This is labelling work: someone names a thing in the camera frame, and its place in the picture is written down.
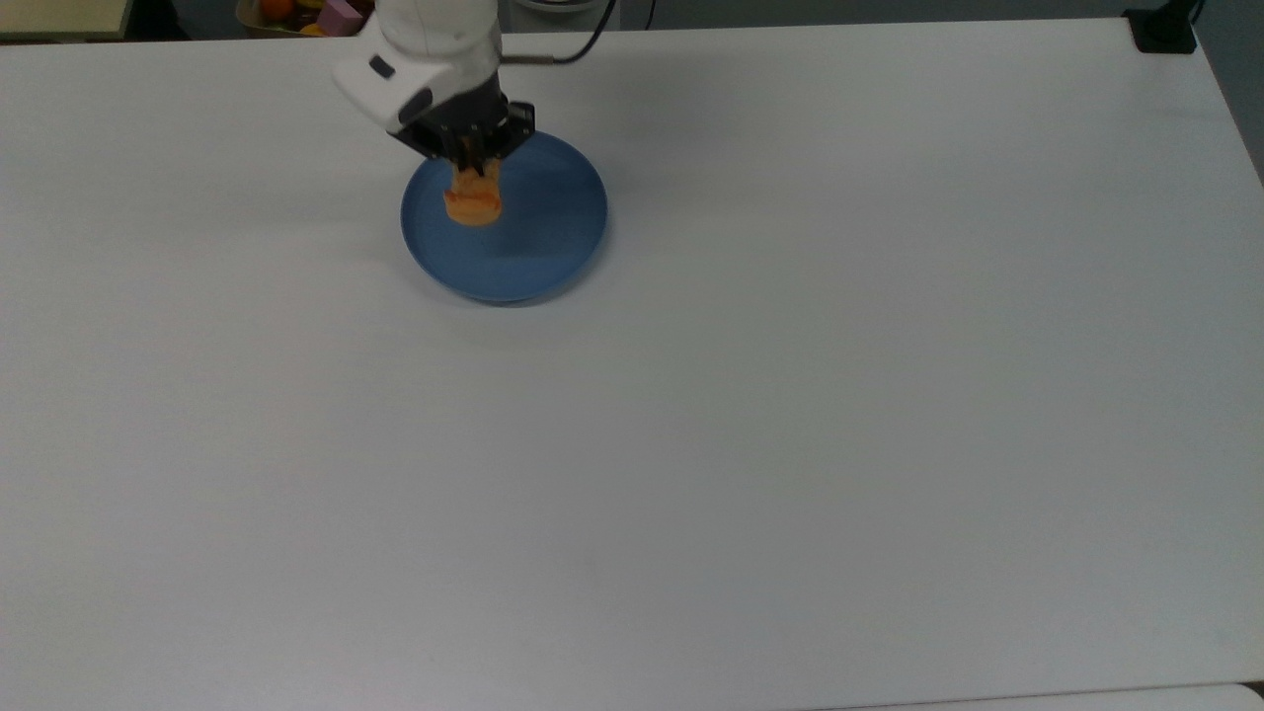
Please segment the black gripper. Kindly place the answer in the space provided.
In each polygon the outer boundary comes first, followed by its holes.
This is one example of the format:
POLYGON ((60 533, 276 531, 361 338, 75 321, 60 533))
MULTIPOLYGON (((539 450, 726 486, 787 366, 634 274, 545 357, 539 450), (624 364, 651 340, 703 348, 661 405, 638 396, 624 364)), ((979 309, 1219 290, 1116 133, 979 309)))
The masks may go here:
POLYGON ((511 101, 501 85, 485 83, 432 108, 420 108, 420 94, 404 108, 410 118, 391 135, 428 159, 454 164, 454 175, 501 178, 501 159, 509 158, 536 133, 533 104, 511 101))

